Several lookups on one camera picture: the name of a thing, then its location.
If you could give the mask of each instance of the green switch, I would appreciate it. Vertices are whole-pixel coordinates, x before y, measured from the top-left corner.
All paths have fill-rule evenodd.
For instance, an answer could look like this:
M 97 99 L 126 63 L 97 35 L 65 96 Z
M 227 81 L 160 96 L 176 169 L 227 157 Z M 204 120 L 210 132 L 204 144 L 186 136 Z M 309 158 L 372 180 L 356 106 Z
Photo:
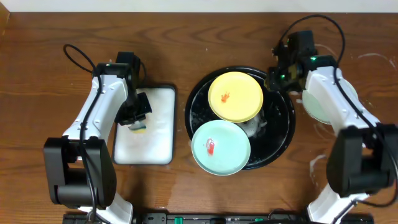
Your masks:
M 182 224 L 182 217 L 175 217 L 174 224 Z

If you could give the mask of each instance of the black power strip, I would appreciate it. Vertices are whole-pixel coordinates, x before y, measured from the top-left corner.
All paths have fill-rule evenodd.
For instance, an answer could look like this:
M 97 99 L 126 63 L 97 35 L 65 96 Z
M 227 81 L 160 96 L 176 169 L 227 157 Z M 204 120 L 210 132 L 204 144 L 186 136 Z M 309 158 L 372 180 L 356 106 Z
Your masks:
M 272 214 L 270 219 L 268 215 L 166 215 L 165 213 L 144 213 L 135 217 L 131 224 L 250 224 L 254 222 L 275 220 L 292 220 L 289 223 L 307 223 L 307 219 L 297 213 L 289 211 L 278 211 Z M 85 224 L 86 215 L 63 216 L 63 224 Z M 342 224 L 374 224 L 371 215 L 347 214 L 343 217 Z

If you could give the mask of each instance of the black tray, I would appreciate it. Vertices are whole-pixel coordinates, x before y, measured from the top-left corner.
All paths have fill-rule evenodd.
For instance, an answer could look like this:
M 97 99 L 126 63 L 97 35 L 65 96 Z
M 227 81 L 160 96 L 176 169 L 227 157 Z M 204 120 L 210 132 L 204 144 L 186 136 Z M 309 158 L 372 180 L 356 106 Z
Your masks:
M 209 121 L 220 119 L 211 110 L 208 90 L 214 79 L 227 72 L 243 72 L 256 79 L 263 91 L 264 102 L 259 114 L 267 121 L 256 137 L 250 137 L 251 155 L 243 169 L 257 169 L 276 160 L 290 144 L 295 129 L 295 114 L 288 94 L 271 92 L 264 86 L 267 73 L 256 68 L 235 66 L 207 75 L 194 87 L 185 107 L 185 126 L 190 139 L 195 131 Z

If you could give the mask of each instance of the wood grain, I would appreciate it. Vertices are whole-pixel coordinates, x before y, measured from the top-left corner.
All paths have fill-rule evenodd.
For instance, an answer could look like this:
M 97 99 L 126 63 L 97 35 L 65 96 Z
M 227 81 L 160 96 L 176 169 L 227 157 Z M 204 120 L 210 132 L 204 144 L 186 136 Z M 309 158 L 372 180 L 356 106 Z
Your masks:
M 8 23 L 10 12 L 0 2 L 0 43 L 1 39 L 6 33 L 6 26 Z
M 294 20 L 306 14 L 13 13 L 0 46 L 0 223 L 60 223 L 71 210 L 49 199 L 42 147 L 61 136 L 85 101 L 90 76 L 68 61 L 62 45 L 75 44 L 95 63 L 134 51 L 150 82 L 177 86 L 175 154 L 167 166 L 115 166 L 118 192 L 136 208 L 169 212 L 266 213 L 303 209 L 326 184 L 326 160 L 335 137 L 310 118 L 299 96 L 295 136 L 267 167 L 217 177 L 195 163 L 185 130 L 185 102 L 206 74 L 230 65 L 267 70 L 276 64 L 273 47 Z M 398 123 L 398 15 L 330 14 L 346 34 L 341 68 L 364 106 L 383 123 Z M 337 30 L 321 19 L 299 24 L 312 29 L 322 54 L 338 54 Z M 381 56 L 362 56 L 377 53 Z M 372 201 L 389 200 L 392 189 Z M 397 223 L 397 205 L 358 206 L 377 223 Z

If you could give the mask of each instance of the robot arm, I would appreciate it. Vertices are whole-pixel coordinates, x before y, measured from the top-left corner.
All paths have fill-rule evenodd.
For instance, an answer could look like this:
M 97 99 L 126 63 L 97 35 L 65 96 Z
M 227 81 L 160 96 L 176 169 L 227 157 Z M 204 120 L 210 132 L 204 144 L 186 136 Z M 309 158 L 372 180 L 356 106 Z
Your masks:
M 96 137 L 108 142 L 108 136 L 111 131 L 114 119 L 121 105 L 128 96 L 127 84 L 125 78 L 119 78 L 116 75 L 101 75 L 103 82 L 102 93 L 98 98 L 93 111 L 87 122 L 85 130 L 85 139 Z M 69 140 L 79 140 L 80 123 L 92 104 L 98 89 L 98 78 L 92 80 L 90 94 L 83 105 L 79 115 L 72 125 L 64 132 L 62 136 L 68 136 Z
M 313 95 L 320 103 L 326 116 L 337 136 L 341 129 L 349 126 L 355 126 L 359 129 L 367 128 L 368 125 L 356 114 L 354 109 L 348 104 L 344 96 L 337 88 L 333 79 L 334 67 L 319 67 L 314 71 L 309 71 L 305 89 L 309 94 Z M 337 68 L 337 77 L 342 79 L 342 73 Z M 357 108 L 363 112 L 363 115 L 375 126 L 380 121 L 369 113 L 368 110 L 359 102 L 350 90 L 346 82 L 340 82 L 341 87 L 350 97 L 351 101 Z
M 132 205 L 116 193 L 116 172 L 106 143 L 114 122 L 132 124 L 152 112 L 145 93 L 136 93 L 140 60 L 132 52 L 119 52 L 116 63 L 100 63 L 102 91 L 85 127 L 84 141 L 88 167 L 95 188 L 97 214 L 110 223 L 130 224 Z M 55 204 L 90 212 L 91 191 L 84 169 L 70 168 L 80 156 L 80 124 L 98 90 L 93 77 L 88 98 L 78 117 L 61 138 L 48 138 L 44 161 L 50 198 Z
M 356 115 L 355 111 L 344 99 L 339 89 L 335 85 L 333 78 L 334 67 L 320 67 L 314 71 L 310 71 L 307 76 L 305 89 L 309 94 L 313 95 L 326 113 L 330 123 L 337 136 L 340 130 L 349 126 L 357 128 L 367 128 L 367 124 Z M 343 78 L 341 70 L 337 69 L 337 77 Z M 351 98 L 353 103 L 362 109 L 363 114 L 373 125 L 379 123 L 379 120 L 371 115 L 363 105 L 353 95 L 346 82 L 341 82 L 341 87 Z M 332 223 L 335 217 L 340 213 L 348 213 L 354 205 L 346 209 L 353 200 L 365 200 L 369 197 L 367 193 L 351 194 L 348 197 L 340 197 L 334 192 L 330 185 L 327 184 L 322 190 L 319 197 L 307 207 L 308 217 L 311 221 L 320 223 Z
M 311 31 L 290 34 L 288 40 L 288 46 L 279 43 L 273 49 L 279 59 L 278 66 L 270 68 L 266 85 L 274 91 L 308 91 L 330 120 L 337 139 L 326 168 L 328 184 L 307 207 L 307 214 L 314 222 L 340 223 L 341 217 L 353 208 L 353 201 L 365 200 L 370 194 L 393 184 L 394 167 L 380 140 L 374 137 L 335 84 L 333 57 L 318 55 Z M 339 68 L 336 75 L 339 80 L 343 78 Z M 353 95 L 346 82 L 340 85 L 364 117 L 382 133 L 388 145 L 397 148 L 397 127 L 380 124 Z M 373 150 L 371 156 L 362 155 L 364 145 Z

